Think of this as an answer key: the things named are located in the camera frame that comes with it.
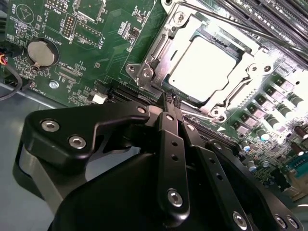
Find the mounting hole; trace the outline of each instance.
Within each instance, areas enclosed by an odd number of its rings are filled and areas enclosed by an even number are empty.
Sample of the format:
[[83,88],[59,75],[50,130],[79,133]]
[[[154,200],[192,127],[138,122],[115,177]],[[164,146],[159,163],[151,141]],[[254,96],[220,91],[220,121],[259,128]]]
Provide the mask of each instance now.
[[130,66],[128,68],[128,70],[129,70],[130,73],[134,73],[135,72],[135,68],[133,66]]
[[165,0],[165,4],[166,4],[167,6],[170,6],[170,5],[172,4],[172,0]]
[[176,155],[172,155],[171,158],[174,160],[174,161],[178,161],[179,158],[176,156]]
[[265,66],[264,67],[264,72],[269,72],[271,71],[271,66]]
[[212,164],[216,164],[215,160],[213,160],[212,158],[209,158],[209,160]]
[[219,180],[223,180],[223,177],[220,174],[216,173],[216,176]]
[[224,122],[224,121],[225,121],[225,117],[221,116],[221,117],[218,118],[218,120],[219,120],[220,122]]

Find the motherboard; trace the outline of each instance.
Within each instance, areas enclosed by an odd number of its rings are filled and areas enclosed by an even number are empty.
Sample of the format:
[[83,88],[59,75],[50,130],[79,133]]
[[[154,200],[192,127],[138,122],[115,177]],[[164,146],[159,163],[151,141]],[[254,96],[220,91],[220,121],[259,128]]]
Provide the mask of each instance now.
[[203,139],[293,200],[308,194],[308,58],[206,10],[308,47],[306,0],[11,0],[8,62],[65,106],[181,97]]

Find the capacitor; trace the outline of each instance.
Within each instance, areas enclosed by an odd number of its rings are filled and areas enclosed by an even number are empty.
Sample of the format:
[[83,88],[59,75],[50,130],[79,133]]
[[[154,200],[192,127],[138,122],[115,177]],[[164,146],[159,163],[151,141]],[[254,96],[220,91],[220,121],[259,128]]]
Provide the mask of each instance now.
[[242,149],[245,151],[245,152],[249,152],[250,151],[250,146],[248,144],[247,141],[242,141],[241,142],[241,146],[242,146]]
[[269,164],[268,161],[263,161],[263,162],[262,162],[262,166],[263,166],[263,167],[269,167],[270,164]]
[[298,146],[298,144],[297,143],[291,143],[291,148],[292,148],[292,150],[298,155],[298,156],[301,156],[301,155],[303,155],[305,152],[304,152],[304,150],[301,148],[301,147],[299,147]]
[[292,119],[294,117],[294,112],[291,111],[287,107],[283,107],[279,110],[279,112],[286,118],[286,119]]
[[291,103],[295,105],[298,109],[303,109],[305,107],[305,102],[302,98],[295,96],[291,99]]
[[271,118],[268,120],[268,123],[271,125],[271,127],[274,129],[274,130],[279,130],[281,129],[282,127],[282,124],[279,123],[279,121],[275,118]]
[[262,141],[268,141],[270,139],[270,135],[264,130],[264,129],[260,129],[256,132],[256,134],[259,136],[259,138]]
[[256,165],[255,165],[255,163],[254,163],[253,160],[248,161],[247,164],[246,164],[246,167],[248,168],[248,170],[249,170],[250,172],[255,172],[256,169],[257,169],[257,167],[256,167]]
[[308,133],[303,130],[300,126],[296,126],[294,128],[294,131],[296,132],[297,135],[299,135],[302,139],[307,139],[308,138]]

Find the screw hole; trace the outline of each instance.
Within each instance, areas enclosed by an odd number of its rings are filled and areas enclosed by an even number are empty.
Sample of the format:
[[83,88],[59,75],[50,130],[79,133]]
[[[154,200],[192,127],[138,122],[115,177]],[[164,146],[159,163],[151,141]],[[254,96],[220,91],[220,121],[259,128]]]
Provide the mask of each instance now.
[[212,164],[216,164],[215,160],[213,160],[212,158],[209,158],[209,160]]
[[216,176],[219,180],[223,180],[223,177],[220,174],[217,173]]
[[176,155],[172,155],[171,158],[174,160],[174,161],[178,161],[179,158],[176,156]]
[[172,4],[172,0],[166,0],[165,3],[166,5],[170,6]]

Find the surface-mount component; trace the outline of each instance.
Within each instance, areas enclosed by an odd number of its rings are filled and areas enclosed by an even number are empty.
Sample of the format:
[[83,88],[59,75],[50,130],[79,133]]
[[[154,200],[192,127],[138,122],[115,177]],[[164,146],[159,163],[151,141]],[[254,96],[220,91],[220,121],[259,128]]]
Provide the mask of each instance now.
[[279,112],[286,118],[286,119],[292,119],[295,114],[293,111],[291,111],[288,107],[283,106],[281,109],[279,109]]
[[290,101],[298,109],[304,109],[304,107],[305,107],[305,101],[302,98],[300,98],[299,96],[292,97]]
[[233,125],[233,127],[234,127],[234,129],[235,129],[237,132],[239,132],[239,133],[241,133],[241,134],[243,134],[243,135],[245,135],[245,134],[250,130],[248,127],[246,127],[245,125],[243,125],[243,124],[241,124],[241,123],[239,123],[239,122],[236,122],[236,123]]
[[284,78],[279,78],[276,81],[276,85],[281,87],[282,89],[286,90],[286,91],[292,91],[294,88],[294,85],[292,83],[290,83],[289,81],[285,80]]
[[296,153],[296,155],[301,156],[303,155],[305,152],[304,150],[295,142],[291,143],[291,148],[292,150]]
[[274,100],[276,101],[282,101],[284,99],[284,95],[282,95],[280,92],[278,92],[275,88],[273,87],[269,87],[267,90],[266,90],[266,93],[272,97]]
[[279,130],[282,128],[282,124],[276,118],[270,118],[267,122],[274,130]]
[[264,111],[262,111],[254,104],[249,105],[247,109],[253,116],[257,117],[258,119],[262,119],[266,115]]
[[297,135],[299,135],[302,139],[307,139],[308,138],[308,133],[303,129],[301,128],[300,126],[296,126],[294,128],[294,131],[296,132]]
[[270,139],[270,135],[264,129],[257,130],[256,134],[262,141],[268,141]]
[[260,104],[262,107],[269,111],[272,110],[274,107],[274,104],[262,95],[258,95],[255,100],[258,102],[258,104]]
[[246,164],[246,166],[247,166],[247,168],[248,168],[248,170],[249,170],[250,172],[255,172],[255,171],[257,170],[257,167],[256,167],[256,165],[255,165],[255,163],[254,163],[253,160],[248,161],[247,164]]
[[250,146],[249,146],[247,141],[242,141],[241,142],[241,146],[242,146],[242,149],[244,150],[244,152],[249,152],[250,151]]
[[248,125],[248,126],[250,126],[250,127],[254,127],[254,126],[258,123],[258,121],[256,121],[255,119],[253,119],[253,118],[252,118],[251,116],[249,116],[248,114],[242,115],[241,119],[242,119],[242,121],[243,121],[246,125]]
[[46,38],[36,38],[27,46],[29,62],[37,69],[43,69],[56,64],[60,54],[53,42]]

